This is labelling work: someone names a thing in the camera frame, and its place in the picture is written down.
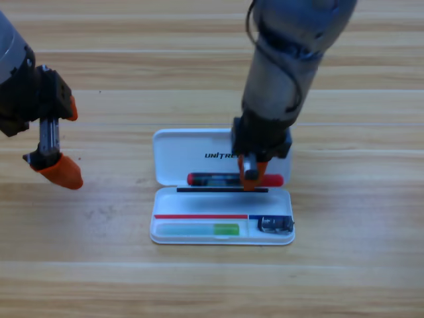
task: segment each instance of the open case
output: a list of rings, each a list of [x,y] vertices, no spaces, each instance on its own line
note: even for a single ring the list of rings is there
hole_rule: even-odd
[[[157,181],[150,237],[159,244],[286,245],[295,229],[269,233],[261,222],[287,216],[293,220],[289,193],[281,188],[262,192],[196,192],[190,173],[238,173],[231,155],[230,129],[165,129],[153,137]],[[290,179],[292,152],[270,161],[267,174]]]

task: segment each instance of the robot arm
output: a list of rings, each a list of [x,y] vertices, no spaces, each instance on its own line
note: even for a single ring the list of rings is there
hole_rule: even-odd
[[[285,158],[296,122],[324,53],[348,24],[356,0],[253,0],[258,40],[233,123],[233,153],[240,156],[245,189],[260,183],[267,162]]]
[[[59,74],[35,66],[35,55],[0,11],[0,131],[11,137],[40,119],[40,143],[24,155],[31,168],[70,189],[82,186],[81,171],[60,153],[58,119],[78,117],[72,91]]]

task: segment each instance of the cable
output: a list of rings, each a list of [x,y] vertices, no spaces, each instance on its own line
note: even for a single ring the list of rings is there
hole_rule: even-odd
[[[253,12],[253,8],[256,4],[257,0],[252,0],[252,3],[250,4],[248,11],[247,11],[247,15],[246,15],[246,33],[247,36],[249,37],[251,43],[255,46],[255,48],[262,53],[262,55],[265,56],[266,59],[268,59],[271,63],[275,64],[279,69],[281,69],[281,71],[283,71],[293,82],[293,84],[295,85],[296,88],[296,98],[295,98],[295,105],[293,107],[290,107],[287,112],[290,113],[292,111],[295,111],[300,104],[302,103],[303,100],[303,92],[302,92],[302,88],[299,84],[299,81],[296,79],[296,77],[290,72],[289,69],[287,69],[285,66],[281,65],[280,63],[278,63],[271,55],[269,55],[258,43],[257,41],[255,41],[252,31],[250,29],[250,16],[252,15]]]

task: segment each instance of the wooden table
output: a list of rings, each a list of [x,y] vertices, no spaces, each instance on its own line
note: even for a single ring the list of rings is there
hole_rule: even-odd
[[[0,138],[0,317],[424,317],[424,1],[361,0],[297,125],[286,247],[149,238],[151,138],[230,127],[252,57],[246,0],[0,0],[71,85],[68,191]]]

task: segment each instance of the green pen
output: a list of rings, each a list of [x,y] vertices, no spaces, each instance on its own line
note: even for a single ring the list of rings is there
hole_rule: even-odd
[[[240,227],[230,223],[164,223],[156,228],[158,235],[238,236]]]

